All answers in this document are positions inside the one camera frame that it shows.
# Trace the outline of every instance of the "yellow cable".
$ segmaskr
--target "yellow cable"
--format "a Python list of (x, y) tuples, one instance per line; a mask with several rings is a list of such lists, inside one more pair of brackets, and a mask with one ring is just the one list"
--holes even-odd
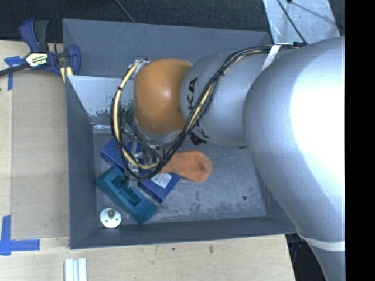
[[(120, 126), (118, 125), (118, 104), (120, 103), (120, 97), (121, 97), (121, 92), (122, 90), (124, 89), (126, 83), (128, 82), (130, 76), (132, 76), (132, 74), (134, 73), (135, 69), (137, 68), (137, 66), (140, 64), (140, 62), (136, 62), (131, 68), (130, 70), (127, 72), (127, 74), (125, 75), (124, 79), (122, 79), (122, 82), (121, 84), (119, 85), (118, 87), (118, 90), (115, 94), (115, 97), (114, 97), (114, 104), (113, 104), (113, 125), (114, 125), (114, 136), (117, 140), (117, 142), (120, 142)], [(148, 170), (148, 169), (152, 169), (153, 167), (156, 167), (157, 164), (153, 164), (153, 165), (149, 165), (149, 166), (146, 166), (146, 165), (142, 165), (138, 162), (135, 162), (131, 156), (129, 155), (128, 151), (124, 148), (124, 147), (121, 147), (121, 154), (123, 155), (123, 157), (125, 157), (132, 165), (134, 166), (137, 166), (137, 167), (140, 167), (142, 169), (145, 169), (145, 170)]]

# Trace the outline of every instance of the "dark carpet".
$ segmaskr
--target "dark carpet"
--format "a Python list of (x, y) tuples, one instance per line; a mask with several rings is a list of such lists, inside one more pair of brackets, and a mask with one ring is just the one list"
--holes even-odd
[[(268, 31), (262, 0), (119, 0), (137, 23)], [(329, 0), (345, 35), (345, 0)], [(62, 19), (129, 22), (115, 0), (0, 0), (0, 39), (19, 40), (27, 19), (49, 20), (48, 42), (62, 42)], [(297, 281), (324, 281), (320, 267), (296, 235), (287, 235)]]

